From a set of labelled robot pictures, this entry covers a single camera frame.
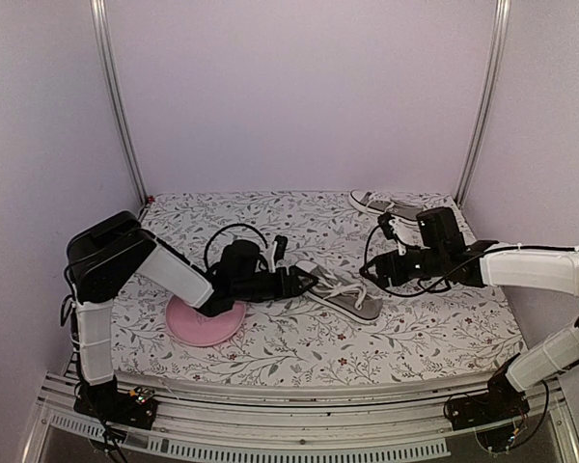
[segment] white shoelace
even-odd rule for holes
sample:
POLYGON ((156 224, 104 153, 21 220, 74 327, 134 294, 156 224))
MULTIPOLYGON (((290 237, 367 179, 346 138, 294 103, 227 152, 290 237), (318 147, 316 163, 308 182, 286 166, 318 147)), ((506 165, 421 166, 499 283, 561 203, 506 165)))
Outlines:
POLYGON ((339 296, 341 294, 358 294, 358 298, 354 303, 354 309, 357 311, 362 310, 363 302, 367 297, 367 288, 362 283, 352 283, 351 285, 343 285, 337 277, 331 272, 323 272, 324 278, 319 278, 319 282, 322 283, 330 290, 330 294, 325 296, 323 299, 330 299, 331 297, 339 296))

